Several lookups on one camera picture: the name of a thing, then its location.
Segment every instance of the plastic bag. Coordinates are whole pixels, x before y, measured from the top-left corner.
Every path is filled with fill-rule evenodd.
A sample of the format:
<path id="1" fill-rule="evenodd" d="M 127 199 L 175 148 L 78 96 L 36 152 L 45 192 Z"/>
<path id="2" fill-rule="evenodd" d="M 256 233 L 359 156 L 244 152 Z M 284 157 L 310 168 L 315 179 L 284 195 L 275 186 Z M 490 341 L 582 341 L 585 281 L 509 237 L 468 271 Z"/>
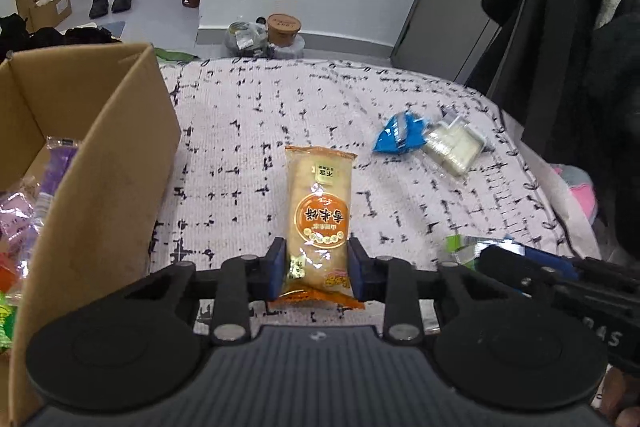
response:
<path id="1" fill-rule="evenodd" d="M 224 44 L 234 57 L 266 57 L 267 30 L 264 24 L 236 21 L 225 32 Z"/>
<path id="2" fill-rule="evenodd" d="M 347 272 L 351 169 L 356 155 L 285 147 L 289 174 L 287 269 L 281 299 L 363 308 Z"/>
<path id="3" fill-rule="evenodd" d="M 39 185 L 33 176 L 0 196 L 0 233 L 8 242 L 10 254 L 20 250 L 24 232 L 31 222 Z"/>
<path id="4" fill-rule="evenodd" d="M 293 60 L 302 58 L 305 55 L 305 39 L 302 35 L 297 34 L 293 39 L 293 44 L 281 48 L 273 43 L 269 43 L 269 58 L 277 58 L 278 60 Z"/>
<path id="5" fill-rule="evenodd" d="M 9 304 L 17 305 L 22 299 L 22 281 L 29 274 L 29 263 L 33 248 L 42 231 L 60 182 L 78 152 L 79 143 L 77 140 L 47 137 L 47 149 L 49 149 L 50 154 L 49 162 L 40 184 L 40 193 L 33 207 L 33 215 L 24 231 L 24 240 L 20 245 L 16 258 L 18 280 L 6 295 Z"/>
<path id="6" fill-rule="evenodd" d="M 482 150 L 490 148 L 487 139 L 450 108 L 442 119 L 427 127 L 422 150 L 453 176 L 463 176 Z"/>

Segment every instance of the bed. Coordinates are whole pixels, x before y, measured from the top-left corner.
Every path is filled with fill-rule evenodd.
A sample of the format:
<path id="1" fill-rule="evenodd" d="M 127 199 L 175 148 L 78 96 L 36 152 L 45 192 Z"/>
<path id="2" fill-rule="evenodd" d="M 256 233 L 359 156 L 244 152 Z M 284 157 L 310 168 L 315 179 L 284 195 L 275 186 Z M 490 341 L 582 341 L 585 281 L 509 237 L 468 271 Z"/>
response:
<path id="1" fill-rule="evenodd" d="M 230 257 L 264 255 L 286 230 L 284 146 L 319 145 L 357 153 L 351 233 L 372 256 L 434 266 L 447 235 L 510 235 L 571 255 L 566 230 L 527 162 L 485 97 L 418 73 L 323 60 L 228 58 L 162 64 L 182 139 L 150 245 L 150 269 L 192 261 L 220 267 Z M 453 182 L 415 155 L 372 146 L 389 117 L 404 109 L 436 118 L 452 106 L 489 137 L 465 182 Z M 426 328 L 436 323 L 423 302 Z M 196 331 L 207 330 L 202 302 Z M 252 304 L 252 329 L 290 325 L 382 325 L 383 305 Z"/>

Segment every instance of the black clothing pile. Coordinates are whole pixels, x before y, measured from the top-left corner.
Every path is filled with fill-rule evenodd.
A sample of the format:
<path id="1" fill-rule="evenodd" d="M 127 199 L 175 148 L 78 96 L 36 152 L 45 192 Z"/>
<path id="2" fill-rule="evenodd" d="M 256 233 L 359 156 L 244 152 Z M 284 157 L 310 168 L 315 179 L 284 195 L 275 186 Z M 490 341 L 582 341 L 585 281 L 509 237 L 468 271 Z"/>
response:
<path id="1" fill-rule="evenodd" d="M 16 13 L 8 17 L 0 17 L 0 62 L 6 58 L 7 52 L 21 52 L 50 48 L 52 46 L 68 46 L 70 44 L 110 44 L 120 42 L 111 36 L 105 28 L 72 28 L 61 34 L 55 28 L 41 28 L 29 34 L 26 22 Z"/>
<path id="2" fill-rule="evenodd" d="M 594 182 L 600 217 L 640 259 L 640 0 L 482 0 L 500 26 L 467 86 L 549 163 Z"/>

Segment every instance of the black jacket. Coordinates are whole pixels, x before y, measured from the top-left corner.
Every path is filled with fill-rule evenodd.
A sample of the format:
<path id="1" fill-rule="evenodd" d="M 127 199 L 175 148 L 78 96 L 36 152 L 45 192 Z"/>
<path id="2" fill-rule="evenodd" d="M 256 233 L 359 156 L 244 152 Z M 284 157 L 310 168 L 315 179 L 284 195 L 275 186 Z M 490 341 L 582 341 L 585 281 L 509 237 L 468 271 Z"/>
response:
<path id="1" fill-rule="evenodd" d="M 524 125 L 530 148 L 586 170 L 602 217 L 640 258 L 640 0 L 622 0 L 594 30 L 601 4 L 483 0 L 501 30 L 467 85 L 497 84 L 492 99 Z"/>

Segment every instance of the green cloth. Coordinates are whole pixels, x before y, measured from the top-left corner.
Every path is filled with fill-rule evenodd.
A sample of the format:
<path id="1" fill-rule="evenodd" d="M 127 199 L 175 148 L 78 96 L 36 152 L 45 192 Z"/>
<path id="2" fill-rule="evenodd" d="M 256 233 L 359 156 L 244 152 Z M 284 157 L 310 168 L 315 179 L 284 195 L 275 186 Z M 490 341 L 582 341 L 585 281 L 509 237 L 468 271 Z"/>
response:
<path id="1" fill-rule="evenodd" d="M 191 55 L 190 53 L 172 52 L 156 47 L 154 47 L 154 50 L 156 57 L 166 60 L 167 62 L 193 62 L 194 60 L 200 60 L 198 55 Z"/>

